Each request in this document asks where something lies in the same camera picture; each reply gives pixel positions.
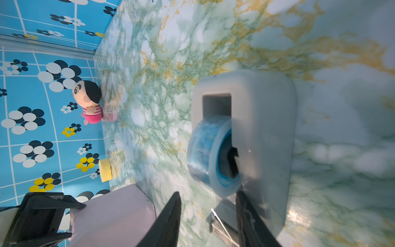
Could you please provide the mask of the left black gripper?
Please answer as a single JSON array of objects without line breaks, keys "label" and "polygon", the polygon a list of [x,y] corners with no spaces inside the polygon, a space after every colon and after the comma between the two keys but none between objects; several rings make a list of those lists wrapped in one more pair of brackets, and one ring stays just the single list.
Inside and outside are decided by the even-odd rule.
[{"label": "left black gripper", "polygon": [[1,207],[1,246],[56,247],[72,237],[58,232],[65,210],[85,207],[62,192],[29,192],[20,205]]}]

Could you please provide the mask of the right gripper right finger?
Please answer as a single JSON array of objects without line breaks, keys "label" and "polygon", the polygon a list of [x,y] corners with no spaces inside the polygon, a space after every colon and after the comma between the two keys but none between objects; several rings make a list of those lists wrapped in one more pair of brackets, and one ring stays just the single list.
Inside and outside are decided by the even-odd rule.
[{"label": "right gripper right finger", "polygon": [[281,247],[242,191],[237,192],[236,211],[241,247]]}]

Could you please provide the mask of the purple wrapping paper sheet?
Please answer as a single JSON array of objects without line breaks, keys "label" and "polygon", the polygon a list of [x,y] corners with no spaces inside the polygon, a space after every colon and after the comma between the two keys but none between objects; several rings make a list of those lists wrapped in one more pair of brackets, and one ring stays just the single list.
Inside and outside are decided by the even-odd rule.
[{"label": "purple wrapping paper sheet", "polygon": [[69,247],[135,247],[156,220],[152,201],[128,185],[71,210]]}]

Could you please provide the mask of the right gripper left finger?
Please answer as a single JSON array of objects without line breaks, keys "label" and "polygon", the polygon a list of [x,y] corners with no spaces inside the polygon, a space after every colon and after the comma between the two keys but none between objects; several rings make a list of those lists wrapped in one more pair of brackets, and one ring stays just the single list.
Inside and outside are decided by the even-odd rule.
[{"label": "right gripper left finger", "polygon": [[177,247],[181,212],[181,197],[176,191],[137,247]]}]

